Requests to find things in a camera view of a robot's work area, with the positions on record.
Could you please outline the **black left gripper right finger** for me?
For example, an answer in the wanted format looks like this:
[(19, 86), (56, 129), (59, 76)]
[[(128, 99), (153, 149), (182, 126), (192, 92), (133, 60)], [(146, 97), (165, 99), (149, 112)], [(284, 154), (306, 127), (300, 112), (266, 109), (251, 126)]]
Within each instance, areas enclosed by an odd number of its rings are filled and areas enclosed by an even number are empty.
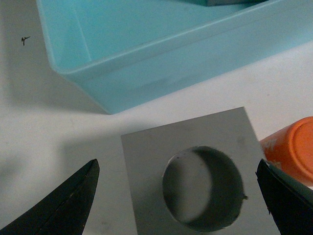
[(258, 164), (256, 176), (280, 234), (311, 235), (313, 191), (264, 159)]

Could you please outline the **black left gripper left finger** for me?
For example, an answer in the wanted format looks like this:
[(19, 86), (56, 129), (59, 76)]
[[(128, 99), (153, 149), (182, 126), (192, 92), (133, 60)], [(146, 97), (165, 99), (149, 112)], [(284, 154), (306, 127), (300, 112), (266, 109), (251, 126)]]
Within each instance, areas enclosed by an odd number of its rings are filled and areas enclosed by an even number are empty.
[(81, 235), (96, 193), (100, 167), (89, 161), (39, 203), (1, 229), (2, 235)]

